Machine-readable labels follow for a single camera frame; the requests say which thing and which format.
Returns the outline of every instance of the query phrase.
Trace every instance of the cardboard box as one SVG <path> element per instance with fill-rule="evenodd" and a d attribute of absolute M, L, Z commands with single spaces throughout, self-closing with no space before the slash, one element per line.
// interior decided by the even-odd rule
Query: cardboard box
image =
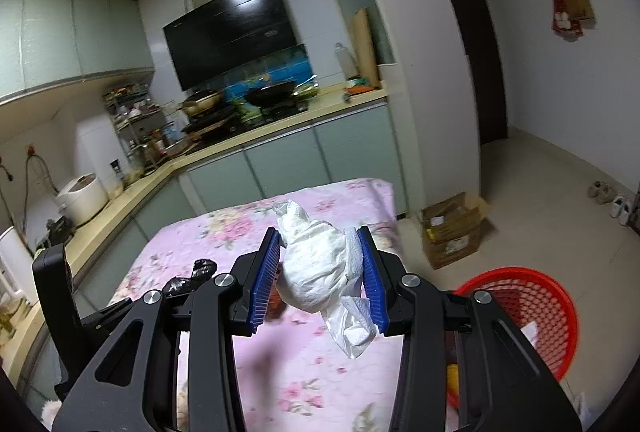
<path fill-rule="evenodd" d="M 422 249 L 434 269 L 474 253 L 480 223 L 490 211 L 481 197 L 456 194 L 422 210 Z"/>

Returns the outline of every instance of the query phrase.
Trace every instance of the kitchen counter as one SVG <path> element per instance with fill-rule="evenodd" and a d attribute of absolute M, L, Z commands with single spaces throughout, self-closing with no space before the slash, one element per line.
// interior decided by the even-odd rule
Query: kitchen counter
<path fill-rule="evenodd" d="M 386 97 L 384 89 L 364 93 L 352 97 L 350 102 L 342 100 L 342 85 L 332 86 L 320 91 L 320 94 L 309 100 L 308 110 L 292 117 L 263 125 L 241 135 L 221 141 L 215 145 L 194 152 L 190 155 L 177 157 L 162 165 L 154 173 L 136 181 L 119 197 L 108 203 L 94 219 L 78 229 L 76 235 L 65 248 L 66 260 L 71 272 L 75 276 L 82 266 L 97 252 L 98 247 L 113 232 L 117 226 L 135 210 L 135 208 L 169 176 L 176 171 L 185 169 L 199 161 L 216 154 L 233 149 L 239 145 L 264 138 L 265 136 L 281 132 L 296 125 L 312 122 L 323 117 L 350 109 L 355 106 L 380 100 Z M 44 325 L 44 316 L 40 303 L 36 303 L 27 316 L 16 324 L 16 332 L 0 349 L 2 368 L 11 382 L 16 385 L 22 366 L 38 332 Z"/>

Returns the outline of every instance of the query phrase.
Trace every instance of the tile floor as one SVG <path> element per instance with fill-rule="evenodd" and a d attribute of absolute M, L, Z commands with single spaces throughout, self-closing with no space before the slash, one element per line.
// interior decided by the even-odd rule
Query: tile floor
<path fill-rule="evenodd" d="M 539 269 L 574 299 L 578 349 L 562 382 L 585 393 L 592 419 L 609 404 L 640 351 L 640 237 L 586 196 L 596 180 L 584 167 L 515 137 L 482 146 L 482 195 L 493 228 L 478 252 L 434 270 L 413 221 L 400 221 L 406 267 L 455 289 L 501 266 Z"/>

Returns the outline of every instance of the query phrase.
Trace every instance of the pink tablecloth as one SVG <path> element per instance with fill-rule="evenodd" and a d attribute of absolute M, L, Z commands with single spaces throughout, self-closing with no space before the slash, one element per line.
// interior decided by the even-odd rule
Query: pink tablecloth
<path fill-rule="evenodd" d="M 136 299 L 171 277 L 188 277 L 196 259 L 213 259 L 219 272 L 229 271 L 236 257 L 258 249 L 269 226 L 277 227 L 271 206 L 287 199 L 338 228 L 368 225 L 378 249 L 401 255 L 392 185 L 356 179 L 218 210 L 162 229 L 112 301 Z M 401 337 L 379 335 L 358 359 L 350 360 L 326 333 L 319 314 L 288 307 L 279 321 L 263 324 L 252 338 L 234 337 L 248 430 L 386 431 L 401 347 Z M 178 379 L 184 383 L 188 333 L 182 335 L 180 350 Z"/>

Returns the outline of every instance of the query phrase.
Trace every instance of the silver screw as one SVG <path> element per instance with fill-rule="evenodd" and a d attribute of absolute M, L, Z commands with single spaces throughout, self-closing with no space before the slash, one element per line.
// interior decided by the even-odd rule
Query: silver screw
<path fill-rule="evenodd" d="M 491 293 L 484 290 L 476 291 L 474 293 L 474 298 L 476 299 L 476 302 L 478 302 L 479 304 L 489 304 L 492 299 Z"/>
<path fill-rule="evenodd" d="M 420 277 L 409 273 L 407 275 L 402 276 L 402 283 L 406 287 L 416 287 L 418 284 L 420 284 Z"/>
<path fill-rule="evenodd" d="M 234 283 L 234 276 L 230 273 L 220 273 L 213 282 L 216 283 L 216 286 L 225 287 Z"/>
<path fill-rule="evenodd" d="M 146 304 L 155 304 L 162 297 L 162 293 L 160 293 L 157 289 L 152 289 L 151 291 L 147 291 L 142 300 L 145 301 Z"/>

